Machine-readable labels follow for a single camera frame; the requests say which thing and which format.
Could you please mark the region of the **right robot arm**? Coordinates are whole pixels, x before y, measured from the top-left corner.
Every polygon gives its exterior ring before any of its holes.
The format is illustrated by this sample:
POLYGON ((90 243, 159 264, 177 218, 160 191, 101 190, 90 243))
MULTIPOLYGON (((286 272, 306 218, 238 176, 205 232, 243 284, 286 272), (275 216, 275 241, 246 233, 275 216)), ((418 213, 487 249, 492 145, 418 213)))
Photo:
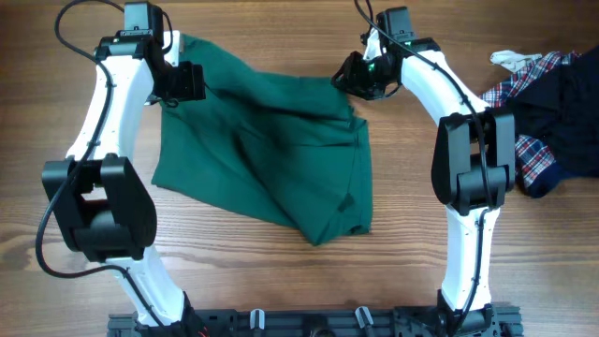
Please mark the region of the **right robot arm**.
POLYGON ((520 309, 489 290, 492 235, 515 183, 515 122, 477 98, 430 38, 394 37, 373 26, 333 76, 335 87, 366 100, 392 82, 410 91, 437 126, 433 192, 446 209, 446 273, 432 306, 396 307, 396 336, 520 336, 520 309))

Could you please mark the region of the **dark navy garment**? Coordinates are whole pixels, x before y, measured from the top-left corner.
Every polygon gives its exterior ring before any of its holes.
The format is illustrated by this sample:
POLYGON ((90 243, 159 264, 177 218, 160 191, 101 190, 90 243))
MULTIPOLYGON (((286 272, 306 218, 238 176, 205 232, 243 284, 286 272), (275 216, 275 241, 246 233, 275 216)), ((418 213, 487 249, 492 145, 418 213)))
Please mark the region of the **dark navy garment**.
POLYGON ((576 177, 598 176, 598 49, 558 66, 516 99, 544 118, 545 140, 558 163, 576 177))

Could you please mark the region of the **green cloth garment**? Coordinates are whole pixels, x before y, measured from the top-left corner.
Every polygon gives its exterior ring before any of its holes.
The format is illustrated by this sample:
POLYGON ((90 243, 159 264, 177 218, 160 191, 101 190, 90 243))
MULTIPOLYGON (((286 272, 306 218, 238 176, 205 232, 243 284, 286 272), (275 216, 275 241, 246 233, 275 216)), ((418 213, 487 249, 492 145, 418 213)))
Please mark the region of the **green cloth garment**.
POLYGON ((294 228, 312 245, 368 233, 369 126, 347 96, 323 77, 263 72, 208 40, 181 42, 207 91, 163 107, 153 184, 294 228))

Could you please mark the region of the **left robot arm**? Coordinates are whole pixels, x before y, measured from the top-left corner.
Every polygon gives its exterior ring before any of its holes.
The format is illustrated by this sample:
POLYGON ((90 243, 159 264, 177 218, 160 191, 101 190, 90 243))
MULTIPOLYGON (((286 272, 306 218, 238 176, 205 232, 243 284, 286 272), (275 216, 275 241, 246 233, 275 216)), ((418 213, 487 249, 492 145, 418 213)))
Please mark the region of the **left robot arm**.
POLYGON ((103 38, 93 57, 95 90, 81 131, 66 157, 42 171, 49 205, 36 237, 38 265, 62 279, 111 272, 135 305, 124 320, 139 336, 208 333, 155 248, 156 210, 132 164, 144 106, 200 95, 201 68, 181 61, 180 44, 175 30, 125 30, 103 38), (48 265, 42 244, 51 218, 66 246, 95 268, 65 272, 48 265))

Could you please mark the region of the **plaid red blue garment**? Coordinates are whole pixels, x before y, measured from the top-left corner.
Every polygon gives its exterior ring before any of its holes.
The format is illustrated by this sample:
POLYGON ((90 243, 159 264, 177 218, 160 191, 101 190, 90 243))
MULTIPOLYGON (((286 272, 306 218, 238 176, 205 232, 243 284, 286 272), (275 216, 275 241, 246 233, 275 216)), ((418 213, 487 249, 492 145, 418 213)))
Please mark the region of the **plaid red blue garment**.
POLYGON ((558 66, 570 66, 580 54, 576 51, 550 51, 516 73, 493 85, 480 98, 493 108, 509 108, 516 121, 516 174, 523 193, 541 198, 557 185, 575 175, 558 163, 545 140, 543 117, 530 114, 530 104, 516 101, 525 89, 558 66))

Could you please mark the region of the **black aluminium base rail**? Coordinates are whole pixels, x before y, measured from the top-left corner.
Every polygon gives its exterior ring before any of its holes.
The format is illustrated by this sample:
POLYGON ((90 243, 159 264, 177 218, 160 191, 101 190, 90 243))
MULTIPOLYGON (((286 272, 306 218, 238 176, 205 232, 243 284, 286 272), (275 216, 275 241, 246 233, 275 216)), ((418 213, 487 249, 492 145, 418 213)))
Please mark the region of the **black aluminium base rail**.
MULTIPOLYGON (((370 310, 267 311, 197 310, 206 325, 205 336, 438 336, 441 321, 436 308, 395 307, 370 310)), ((494 305, 484 315, 468 314, 464 336, 524 335, 518 307, 494 305)))

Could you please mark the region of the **white cloth piece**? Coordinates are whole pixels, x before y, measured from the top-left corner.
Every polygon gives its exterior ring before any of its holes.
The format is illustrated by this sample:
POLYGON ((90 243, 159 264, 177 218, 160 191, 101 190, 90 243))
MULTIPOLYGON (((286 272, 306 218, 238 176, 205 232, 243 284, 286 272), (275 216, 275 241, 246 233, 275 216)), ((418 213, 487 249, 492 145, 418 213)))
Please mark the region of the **white cloth piece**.
POLYGON ((512 73, 516 73, 528 64, 538 61, 542 57, 542 53, 521 54, 515 51, 504 50, 494 52, 489 60, 496 66, 501 66, 512 73))

